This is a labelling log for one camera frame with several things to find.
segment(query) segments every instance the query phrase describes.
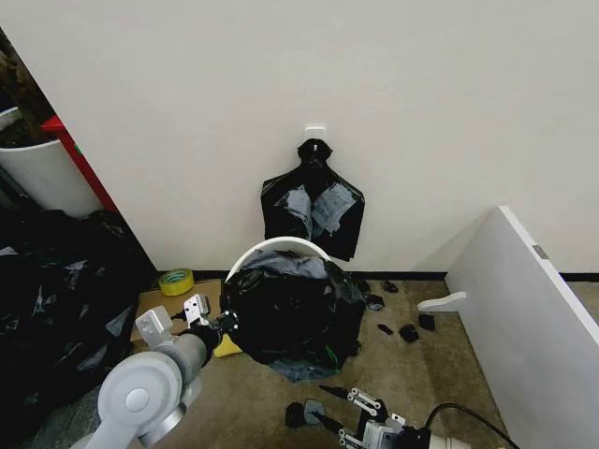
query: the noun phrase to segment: trash pile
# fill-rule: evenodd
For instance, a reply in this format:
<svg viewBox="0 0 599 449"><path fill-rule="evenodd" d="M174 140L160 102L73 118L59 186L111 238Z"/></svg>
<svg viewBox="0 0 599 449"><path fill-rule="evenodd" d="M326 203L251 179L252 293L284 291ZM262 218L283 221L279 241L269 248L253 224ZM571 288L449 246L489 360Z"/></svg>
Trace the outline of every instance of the trash pile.
<svg viewBox="0 0 599 449"><path fill-rule="evenodd" d="M101 383L124 357L139 291L155 271L118 214L0 210L0 218L10 439L35 432L52 407Z"/></svg>
<svg viewBox="0 0 599 449"><path fill-rule="evenodd" d="M256 252L225 283L221 311L238 316L231 339L292 382L339 372L358 351L364 296L318 256Z"/></svg>

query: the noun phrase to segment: cardboard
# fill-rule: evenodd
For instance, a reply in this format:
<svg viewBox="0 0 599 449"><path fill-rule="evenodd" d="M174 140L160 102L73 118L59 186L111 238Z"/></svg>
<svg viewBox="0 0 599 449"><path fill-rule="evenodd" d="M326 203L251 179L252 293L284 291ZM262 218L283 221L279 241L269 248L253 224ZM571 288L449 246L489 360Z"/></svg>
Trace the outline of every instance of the cardboard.
<svg viewBox="0 0 599 449"><path fill-rule="evenodd" d="M153 309L154 307L158 306L165 306L168 315L172 316L183 310L183 302L186 299L192 297L196 293L200 293L203 295L208 295L208 300L210 301L211 307L210 317L214 318L220 314L221 287L222 281L215 280L198 282L190 291L176 297L165 297L160 290L143 292L141 295L139 295L138 311L136 312L135 316L138 318L149 309ZM170 330L172 334L178 334L187 328L187 323L183 320L173 320L173 325L173 328ZM133 342L136 349L146 346L145 341L143 341L138 329L135 326L133 326L130 341Z"/></svg>

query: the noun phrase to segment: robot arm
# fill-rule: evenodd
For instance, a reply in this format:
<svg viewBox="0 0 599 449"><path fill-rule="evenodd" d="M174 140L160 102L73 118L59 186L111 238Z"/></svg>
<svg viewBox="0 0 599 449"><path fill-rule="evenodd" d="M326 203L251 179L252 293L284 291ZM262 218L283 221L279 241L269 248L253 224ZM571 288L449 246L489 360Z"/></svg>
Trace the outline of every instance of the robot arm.
<svg viewBox="0 0 599 449"><path fill-rule="evenodd" d="M441 438L431 434L427 428L416 429L406 425L405 419L398 414L389 415L385 402L373 398L367 393L352 388L320 388L338 398L347 399L360 410L356 433L344 428L343 424L322 414L313 415L327 430L336 433L341 447L347 449L470 449L470 444L455 438Z"/></svg>
<svg viewBox="0 0 599 449"><path fill-rule="evenodd" d="M201 390L199 372L233 318L210 323L210 305L201 295L183 305L188 329L179 336L171 335L173 324L163 306L136 320L149 351L129 356L110 372L98 397L102 423L73 449L125 449L136 438L149 447L183 419Z"/></svg>

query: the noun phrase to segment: white wall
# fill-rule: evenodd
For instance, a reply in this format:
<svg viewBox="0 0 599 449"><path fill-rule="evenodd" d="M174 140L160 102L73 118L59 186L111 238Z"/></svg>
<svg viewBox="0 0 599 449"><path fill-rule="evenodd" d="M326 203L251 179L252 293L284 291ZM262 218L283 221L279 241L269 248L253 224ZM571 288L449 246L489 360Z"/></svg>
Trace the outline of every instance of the white wall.
<svg viewBox="0 0 599 449"><path fill-rule="evenodd" d="M599 271L596 1L0 10L158 268L227 269L261 240L260 184L316 122L367 199L349 267L447 269L505 203L559 270Z"/></svg>

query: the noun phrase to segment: trash bag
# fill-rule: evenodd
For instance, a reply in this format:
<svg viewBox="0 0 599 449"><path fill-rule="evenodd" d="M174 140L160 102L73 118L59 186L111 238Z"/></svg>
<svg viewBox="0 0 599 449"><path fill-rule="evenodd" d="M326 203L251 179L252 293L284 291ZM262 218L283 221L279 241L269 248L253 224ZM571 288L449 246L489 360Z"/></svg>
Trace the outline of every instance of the trash bag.
<svg viewBox="0 0 599 449"><path fill-rule="evenodd" d="M360 190L327 165L331 153L323 140L308 139L298 148L299 167L264 181L264 237L300 237L347 261L356 252L366 203Z"/></svg>
<svg viewBox="0 0 599 449"><path fill-rule="evenodd" d="M8 439L102 382L129 351L139 291L155 273L123 218L0 214L0 393Z"/></svg>
<svg viewBox="0 0 599 449"><path fill-rule="evenodd" d="M258 251L225 283L221 310L237 314L231 339L292 382L339 372L355 352L364 297L332 262Z"/></svg>

